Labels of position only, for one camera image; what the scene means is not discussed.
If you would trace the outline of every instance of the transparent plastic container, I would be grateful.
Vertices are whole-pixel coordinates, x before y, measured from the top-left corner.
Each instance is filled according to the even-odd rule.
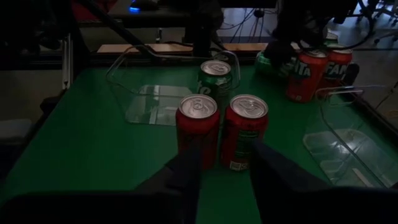
[[[200,65],[207,60],[227,62],[233,76],[231,92],[239,86],[239,62],[232,52],[222,51],[213,58],[156,55],[165,66],[143,67],[137,65],[136,60],[133,65],[130,57],[133,48],[128,48],[106,74],[128,123],[175,125],[178,104],[183,97],[197,93]]]
[[[316,92],[319,110],[308,122],[303,143],[332,184],[388,188],[398,182],[395,146],[362,114],[366,107],[382,106],[390,94],[384,86]],[[366,95],[372,96],[373,105],[358,108],[356,103]]]

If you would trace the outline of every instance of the blue light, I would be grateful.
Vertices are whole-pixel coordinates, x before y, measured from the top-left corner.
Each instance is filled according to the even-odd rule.
[[[130,7],[130,11],[132,11],[132,12],[139,12],[139,8]]]

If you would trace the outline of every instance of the red soda can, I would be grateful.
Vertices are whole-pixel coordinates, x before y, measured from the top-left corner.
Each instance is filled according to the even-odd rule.
[[[268,106],[252,95],[235,96],[225,111],[221,163],[231,170],[249,168],[251,143],[262,139],[268,127]]]
[[[311,101],[322,79],[328,55],[319,50],[301,52],[289,77],[286,95],[289,99],[300,103]]]
[[[211,97],[194,94],[181,100],[175,114],[177,124],[178,152],[200,144],[203,152],[203,169],[214,166],[217,156],[220,111]]]
[[[328,47],[344,47],[338,44],[330,44]],[[353,60],[353,51],[348,50],[332,50],[329,53],[329,62],[326,65],[323,78],[318,84],[318,89],[337,87],[344,78],[348,65]]]

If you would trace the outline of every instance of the desk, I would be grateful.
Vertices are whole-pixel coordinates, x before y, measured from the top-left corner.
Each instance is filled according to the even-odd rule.
[[[135,69],[148,75],[158,69],[173,77],[189,68]],[[87,69],[78,76],[9,174],[1,202],[28,192],[133,189],[176,155],[175,127],[125,122],[106,71]],[[255,75],[254,66],[242,66],[241,74],[237,93],[257,95],[269,105],[264,142],[326,180],[302,144],[317,104],[288,101],[285,85]],[[153,136],[160,137],[154,141]],[[249,173],[219,166],[206,171],[197,217],[197,223],[260,223]]]
[[[156,11],[130,11],[131,0],[118,0],[108,14],[121,19],[126,28],[186,27],[190,21],[187,12],[160,6]]]

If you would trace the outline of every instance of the green table surface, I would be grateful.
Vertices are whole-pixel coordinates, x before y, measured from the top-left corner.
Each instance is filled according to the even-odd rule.
[[[140,68],[150,74],[154,68]],[[167,67],[162,73],[183,73]],[[28,192],[130,190],[177,153],[175,126],[128,124],[105,80],[107,69],[88,69],[77,78],[25,150],[0,191],[5,202]],[[241,67],[237,93],[261,97],[269,105],[264,142],[313,175],[327,180],[302,144],[317,104],[293,103],[283,83]],[[260,223],[248,172],[216,166],[203,174],[198,223]]]

